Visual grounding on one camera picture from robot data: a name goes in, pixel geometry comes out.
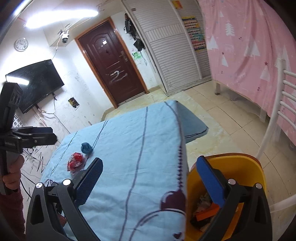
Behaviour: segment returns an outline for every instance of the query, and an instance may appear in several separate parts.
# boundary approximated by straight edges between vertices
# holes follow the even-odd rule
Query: silver screw
[[[256,183],[256,187],[257,187],[258,189],[261,189],[261,188],[262,188],[262,185],[261,185],[260,183]]]
[[[71,180],[70,180],[70,179],[65,179],[65,180],[63,180],[63,184],[64,184],[65,186],[68,186],[70,183],[71,183]]]
[[[234,179],[230,178],[230,179],[228,179],[228,183],[230,185],[234,185],[234,184],[236,184],[236,181]]]
[[[42,183],[37,183],[37,184],[36,184],[36,187],[37,187],[37,188],[41,188],[42,185],[43,185]]]

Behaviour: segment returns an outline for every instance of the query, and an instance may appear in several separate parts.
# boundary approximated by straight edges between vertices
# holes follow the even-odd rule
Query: blue gripper pad
[[[200,175],[202,182],[212,201],[215,204],[219,205],[220,208],[222,208],[225,203],[224,187],[216,177],[213,168],[204,156],[200,156],[197,158],[196,170]]]
[[[82,170],[78,173],[78,175],[81,174],[80,177],[75,177],[76,179],[81,178],[76,188],[75,204],[77,206],[85,204],[102,172],[103,162],[100,158],[95,158],[86,170]]]

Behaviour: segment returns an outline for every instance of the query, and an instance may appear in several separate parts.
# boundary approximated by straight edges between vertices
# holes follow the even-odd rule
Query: door
[[[108,21],[78,40],[116,104],[145,91]]]

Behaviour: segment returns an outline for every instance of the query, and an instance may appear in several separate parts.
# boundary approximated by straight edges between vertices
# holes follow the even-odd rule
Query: wall clock
[[[15,46],[15,49],[17,51],[22,52],[22,51],[25,51],[27,49],[28,44],[29,43],[28,43],[28,40],[26,38],[19,38],[19,39],[17,39],[15,41],[14,46]]]

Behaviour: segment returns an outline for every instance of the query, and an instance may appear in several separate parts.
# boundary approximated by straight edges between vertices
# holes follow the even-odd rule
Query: television
[[[23,114],[64,85],[50,59],[17,69],[5,77],[7,82],[18,83],[24,92],[19,104]]]

